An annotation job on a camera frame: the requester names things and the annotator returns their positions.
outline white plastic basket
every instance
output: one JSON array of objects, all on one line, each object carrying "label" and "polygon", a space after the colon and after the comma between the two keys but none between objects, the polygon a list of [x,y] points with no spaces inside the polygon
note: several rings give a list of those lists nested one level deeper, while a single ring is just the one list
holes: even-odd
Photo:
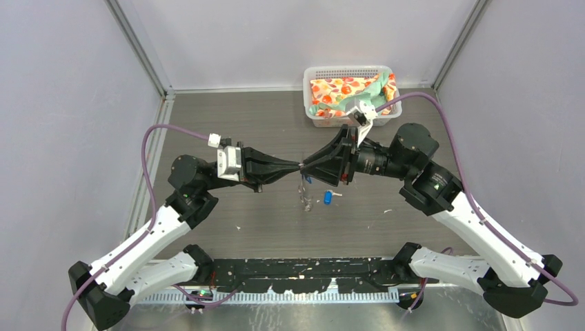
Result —
[{"label": "white plastic basket", "polygon": [[[352,125],[353,122],[347,116],[332,117],[327,119],[325,117],[314,116],[309,113],[309,109],[313,101],[313,92],[310,89],[310,81],[313,79],[329,79],[329,78],[343,78],[343,77],[363,77],[371,78],[380,72],[392,70],[386,66],[327,66],[327,67],[311,67],[305,70],[303,77],[303,99],[305,103],[305,113],[307,117],[313,121],[317,127],[335,127],[344,124]],[[400,93],[396,89],[394,97],[398,97]],[[392,105],[390,114],[380,115],[374,119],[374,126],[383,126],[391,119],[394,119],[402,114],[402,101]]]}]

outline blue object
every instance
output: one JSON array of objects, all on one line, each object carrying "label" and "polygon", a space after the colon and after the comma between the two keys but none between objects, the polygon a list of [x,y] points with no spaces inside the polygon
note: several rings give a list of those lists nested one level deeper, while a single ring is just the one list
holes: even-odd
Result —
[{"label": "blue object", "polygon": [[326,205],[331,204],[331,199],[333,199],[333,193],[331,191],[325,191],[325,197],[323,198],[323,203]]}]

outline robotic arm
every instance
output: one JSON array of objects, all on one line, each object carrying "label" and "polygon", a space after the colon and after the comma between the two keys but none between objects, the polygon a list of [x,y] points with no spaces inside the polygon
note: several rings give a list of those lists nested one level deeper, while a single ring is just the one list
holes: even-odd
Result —
[{"label": "robotic arm", "polygon": [[[548,294],[544,287],[548,279],[499,240],[484,222],[489,221],[528,255],[532,263],[553,276],[557,276],[562,262],[554,255],[542,256],[532,251],[487,214],[484,213],[486,219],[480,221],[463,193],[461,181],[431,161],[439,144],[424,126],[416,123],[403,125],[391,144],[385,147],[366,138],[377,116],[373,108],[356,101],[348,105],[347,113],[355,120],[357,127],[341,127],[329,144],[300,164],[244,147],[241,142],[233,146],[230,139],[221,139],[215,134],[210,136],[209,145],[217,148],[216,161],[208,163],[189,155],[177,157],[168,179],[175,191],[158,210],[155,226],[149,230],[145,225],[119,247],[90,265],[79,261],[69,269],[75,293],[112,256],[124,251],[137,237],[149,231],[144,240],[100,274],[79,296],[79,304],[97,329],[105,330],[115,325],[132,305],[170,285],[186,281],[209,284],[212,281],[211,275],[221,262],[212,260],[197,245],[189,245],[173,258],[143,268],[168,244],[207,218],[218,202],[209,193],[210,190],[244,185],[254,192],[262,192],[263,185],[298,170],[304,176],[335,186],[339,182],[349,184],[356,172],[404,181],[399,193],[407,203],[443,223],[480,255],[452,257],[416,243],[406,243],[392,260],[373,259],[367,262],[370,261],[367,259],[364,262],[365,273],[359,274],[367,281],[382,279],[386,281],[377,283],[391,283],[389,279],[439,279],[482,295],[496,310],[515,318],[540,307]],[[267,264],[270,265],[270,262],[262,260],[263,268]],[[274,264],[274,270],[278,269],[275,274],[281,278],[284,265],[283,261]],[[320,275],[327,275],[327,272],[330,268]],[[234,288],[237,275],[231,277],[224,288]]]}]

